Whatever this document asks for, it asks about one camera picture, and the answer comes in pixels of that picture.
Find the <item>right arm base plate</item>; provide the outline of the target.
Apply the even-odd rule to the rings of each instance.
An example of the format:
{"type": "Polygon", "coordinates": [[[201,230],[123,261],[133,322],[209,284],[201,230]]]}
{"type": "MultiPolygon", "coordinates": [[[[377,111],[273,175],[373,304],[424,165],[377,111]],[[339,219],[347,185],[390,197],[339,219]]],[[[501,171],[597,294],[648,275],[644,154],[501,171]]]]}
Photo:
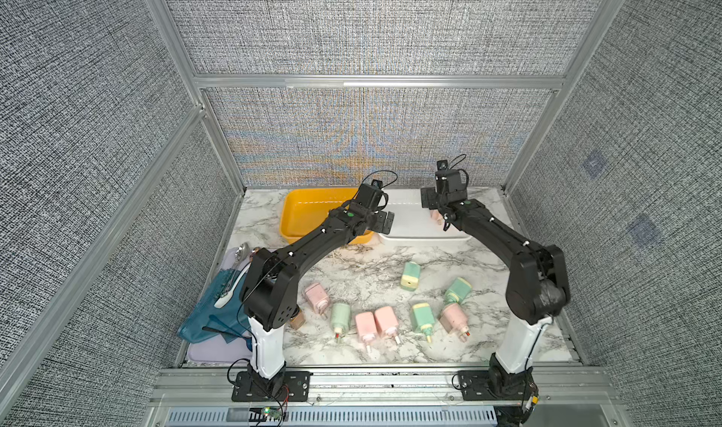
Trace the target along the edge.
{"type": "Polygon", "coordinates": [[[536,402],[539,389],[531,370],[508,374],[503,369],[457,372],[454,384],[465,401],[536,402]]]}

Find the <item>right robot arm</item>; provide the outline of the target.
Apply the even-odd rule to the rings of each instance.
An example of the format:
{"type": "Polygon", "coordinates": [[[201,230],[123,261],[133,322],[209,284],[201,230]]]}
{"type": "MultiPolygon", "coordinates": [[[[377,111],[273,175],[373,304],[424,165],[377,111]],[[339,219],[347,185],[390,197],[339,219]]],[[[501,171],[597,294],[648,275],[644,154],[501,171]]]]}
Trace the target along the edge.
{"type": "Polygon", "coordinates": [[[524,237],[476,199],[420,190],[421,206],[436,210],[447,226],[477,239],[509,269],[505,298],[511,318],[505,338],[490,363],[506,374],[522,374],[545,330],[571,299],[567,265],[558,246],[542,246],[524,237]]]}

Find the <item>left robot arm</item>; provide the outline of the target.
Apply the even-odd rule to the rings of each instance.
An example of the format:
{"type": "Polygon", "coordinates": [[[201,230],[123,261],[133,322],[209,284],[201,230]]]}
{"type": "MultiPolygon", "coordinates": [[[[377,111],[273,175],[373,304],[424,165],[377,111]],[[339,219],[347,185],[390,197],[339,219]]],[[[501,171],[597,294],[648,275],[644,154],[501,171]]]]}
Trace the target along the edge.
{"type": "Polygon", "coordinates": [[[284,328],[297,310],[306,272],[368,231],[388,233],[394,214],[387,203],[385,192],[370,197],[358,194],[329,211],[319,226],[293,244],[256,253],[239,295],[254,340],[250,369],[255,376],[272,381],[285,372],[284,328]]]}

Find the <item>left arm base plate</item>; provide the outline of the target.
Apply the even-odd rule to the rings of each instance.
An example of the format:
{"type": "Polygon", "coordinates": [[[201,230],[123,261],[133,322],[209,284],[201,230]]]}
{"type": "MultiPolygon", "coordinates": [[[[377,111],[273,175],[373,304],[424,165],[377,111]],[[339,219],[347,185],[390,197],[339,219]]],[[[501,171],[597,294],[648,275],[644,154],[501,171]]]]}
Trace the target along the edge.
{"type": "Polygon", "coordinates": [[[233,383],[231,400],[246,402],[306,402],[310,390],[311,372],[282,370],[271,379],[255,371],[239,372],[233,383]]]}

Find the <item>white plastic storage box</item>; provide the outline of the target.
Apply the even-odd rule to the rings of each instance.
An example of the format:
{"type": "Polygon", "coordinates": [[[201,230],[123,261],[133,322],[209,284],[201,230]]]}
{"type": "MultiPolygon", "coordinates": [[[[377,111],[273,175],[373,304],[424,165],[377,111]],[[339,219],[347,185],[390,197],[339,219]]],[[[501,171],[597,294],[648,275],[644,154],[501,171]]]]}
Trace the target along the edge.
{"type": "Polygon", "coordinates": [[[389,234],[378,233],[379,241],[388,246],[445,246],[462,244],[471,236],[449,228],[432,215],[433,211],[421,206],[419,189],[389,189],[389,202],[385,210],[395,214],[389,234]]]}

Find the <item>yellow plastic storage box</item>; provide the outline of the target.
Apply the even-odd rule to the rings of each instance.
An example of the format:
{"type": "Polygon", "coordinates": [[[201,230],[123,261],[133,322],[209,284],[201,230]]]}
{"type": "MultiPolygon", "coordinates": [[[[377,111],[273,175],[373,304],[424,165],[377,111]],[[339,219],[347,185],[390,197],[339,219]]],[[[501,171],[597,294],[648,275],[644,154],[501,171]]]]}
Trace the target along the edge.
{"type": "Polygon", "coordinates": [[[325,229],[327,234],[346,233],[345,224],[329,224],[329,213],[349,201],[356,193],[348,188],[305,188],[291,191],[285,201],[280,220],[280,234],[293,244],[309,234],[325,229]]]}

